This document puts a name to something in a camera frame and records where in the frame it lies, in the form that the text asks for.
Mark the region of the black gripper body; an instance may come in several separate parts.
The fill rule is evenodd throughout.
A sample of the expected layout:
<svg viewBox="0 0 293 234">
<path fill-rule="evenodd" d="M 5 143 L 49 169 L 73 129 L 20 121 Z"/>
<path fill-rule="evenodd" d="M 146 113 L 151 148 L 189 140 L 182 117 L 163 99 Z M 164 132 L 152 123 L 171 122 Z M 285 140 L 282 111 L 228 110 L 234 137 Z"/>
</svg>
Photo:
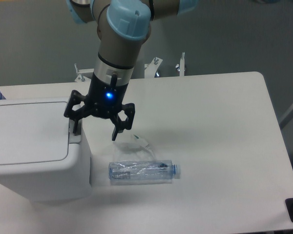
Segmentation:
<svg viewBox="0 0 293 234">
<path fill-rule="evenodd" d="M 85 99 L 85 109 L 94 117 L 104 119 L 116 116 L 122 111 L 122 102 L 128 84 L 111 86 L 100 80 L 94 73 Z"/>
</svg>

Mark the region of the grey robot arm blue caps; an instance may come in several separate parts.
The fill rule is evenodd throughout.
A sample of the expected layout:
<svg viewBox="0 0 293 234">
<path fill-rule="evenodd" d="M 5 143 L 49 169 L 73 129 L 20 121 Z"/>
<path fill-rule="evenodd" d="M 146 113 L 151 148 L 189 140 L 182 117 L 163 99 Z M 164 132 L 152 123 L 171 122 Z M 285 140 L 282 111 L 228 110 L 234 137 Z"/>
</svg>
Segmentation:
<svg viewBox="0 0 293 234">
<path fill-rule="evenodd" d="M 112 139 L 132 128 L 135 105 L 123 104 L 142 45 L 151 34 L 151 22 L 180 15 L 197 6 L 195 0 L 69 0 L 76 23 L 97 23 L 98 58 L 87 95 L 73 90 L 64 116 L 74 122 L 88 116 L 110 119 Z"/>
</svg>

